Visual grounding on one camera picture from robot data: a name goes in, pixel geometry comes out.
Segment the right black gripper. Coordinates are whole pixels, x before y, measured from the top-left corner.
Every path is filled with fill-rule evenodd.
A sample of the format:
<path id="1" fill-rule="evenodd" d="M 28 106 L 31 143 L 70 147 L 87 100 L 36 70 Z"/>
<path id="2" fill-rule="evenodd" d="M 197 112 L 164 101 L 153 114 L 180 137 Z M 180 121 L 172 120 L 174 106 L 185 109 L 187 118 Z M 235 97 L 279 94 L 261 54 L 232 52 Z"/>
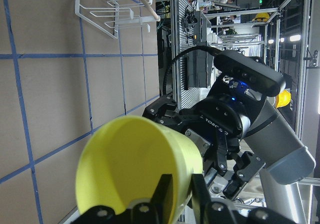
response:
<path id="1" fill-rule="evenodd" d="M 224 196 L 236 200 L 242 189 L 265 166 L 265 160 L 256 154 L 245 151 L 239 156 L 239 140 L 250 127 L 250 119 L 243 102 L 232 95 L 208 96 L 191 108 L 177 110 L 176 101 L 162 95 L 144 109 L 142 117 L 166 126 L 179 133 L 185 133 L 183 117 L 195 117 L 196 121 L 188 124 L 186 129 L 207 140 L 211 147 L 204 154 L 204 170 L 211 168 L 224 176 L 227 172 L 227 159 L 235 161 L 233 174 L 223 189 Z"/>

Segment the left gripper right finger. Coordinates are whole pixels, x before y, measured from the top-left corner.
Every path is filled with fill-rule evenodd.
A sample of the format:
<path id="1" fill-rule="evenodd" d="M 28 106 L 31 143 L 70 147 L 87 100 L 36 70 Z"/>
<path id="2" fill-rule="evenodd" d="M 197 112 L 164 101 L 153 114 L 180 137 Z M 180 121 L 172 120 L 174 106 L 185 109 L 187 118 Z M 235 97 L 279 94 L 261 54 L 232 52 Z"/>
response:
<path id="1" fill-rule="evenodd" d="M 192 209 L 195 214 L 196 223 L 209 223 L 208 206 L 211 203 L 206 182 L 202 174 L 192 174 L 191 180 Z"/>

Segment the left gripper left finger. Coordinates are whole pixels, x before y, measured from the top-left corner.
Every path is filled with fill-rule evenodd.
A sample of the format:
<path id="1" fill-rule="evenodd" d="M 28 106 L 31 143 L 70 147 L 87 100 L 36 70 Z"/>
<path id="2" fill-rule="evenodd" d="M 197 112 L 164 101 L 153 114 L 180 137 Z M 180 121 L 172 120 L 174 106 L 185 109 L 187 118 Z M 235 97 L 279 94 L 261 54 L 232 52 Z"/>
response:
<path id="1" fill-rule="evenodd" d="M 169 223 L 173 207 L 173 177 L 163 174 L 148 203 L 147 223 Z"/>

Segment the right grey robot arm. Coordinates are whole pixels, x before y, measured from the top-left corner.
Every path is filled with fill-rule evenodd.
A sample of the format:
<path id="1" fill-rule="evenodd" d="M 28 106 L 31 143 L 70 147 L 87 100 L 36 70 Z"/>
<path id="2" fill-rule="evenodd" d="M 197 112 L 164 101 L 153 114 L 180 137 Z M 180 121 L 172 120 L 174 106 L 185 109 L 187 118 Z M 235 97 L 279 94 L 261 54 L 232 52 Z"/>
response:
<path id="1" fill-rule="evenodd" d="M 177 109 L 167 95 L 148 105 L 143 117 L 179 133 L 191 132 L 203 141 L 205 171 L 215 177 L 228 175 L 226 161 L 235 166 L 223 189 L 223 195 L 235 200 L 248 182 L 260 175 L 267 205 L 282 214 L 289 205 L 281 204 L 275 195 L 284 188 L 286 197 L 297 210 L 293 220 L 305 220 L 297 182 L 315 168 L 308 148 L 297 138 L 291 127 L 265 98 L 255 100 L 229 94 L 207 96 L 191 108 Z"/>

